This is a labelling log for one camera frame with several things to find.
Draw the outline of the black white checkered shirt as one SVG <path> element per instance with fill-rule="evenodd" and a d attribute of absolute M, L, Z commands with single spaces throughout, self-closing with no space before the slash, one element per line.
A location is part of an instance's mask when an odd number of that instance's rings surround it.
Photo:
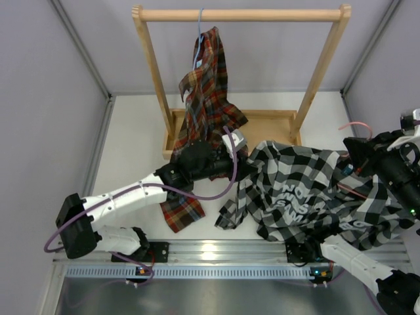
<path fill-rule="evenodd" d="M 339 227 L 350 238 L 375 231 L 358 210 L 374 185 L 348 174 L 342 153 L 267 140 L 249 158 L 259 170 L 238 183 L 236 197 L 220 209 L 218 228 L 233 230 L 251 216 L 261 238 L 296 243 L 319 228 Z"/>

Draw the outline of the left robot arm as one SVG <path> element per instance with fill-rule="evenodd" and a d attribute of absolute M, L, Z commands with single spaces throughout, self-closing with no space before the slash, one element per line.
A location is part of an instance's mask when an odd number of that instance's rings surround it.
<path fill-rule="evenodd" d="M 143 261 L 149 249 L 145 233 L 137 227 L 115 227 L 118 216 L 173 200 L 179 191 L 192 190 L 198 180 L 241 176 L 246 154 L 245 141 L 231 145 L 226 138 L 219 148 L 212 149 L 199 140 L 185 147 L 176 160 L 136 183 L 97 196 L 67 196 L 56 218 L 67 258 L 108 251 Z"/>

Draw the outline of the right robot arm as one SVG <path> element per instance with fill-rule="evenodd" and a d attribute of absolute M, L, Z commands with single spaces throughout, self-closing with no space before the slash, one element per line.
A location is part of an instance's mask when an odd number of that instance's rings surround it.
<path fill-rule="evenodd" d="M 366 255 L 419 222 L 419 145 L 403 131 L 385 132 L 367 140 L 344 140 L 354 173 L 373 183 L 359 207 L 364 222 L 375 228 L 350 238 L 339 227 L 319 228 L 305 245 L 307 256 L 329 259 L 360 280 L 386 314 L 419 313 L 419 276 L 387 266 Z"/>

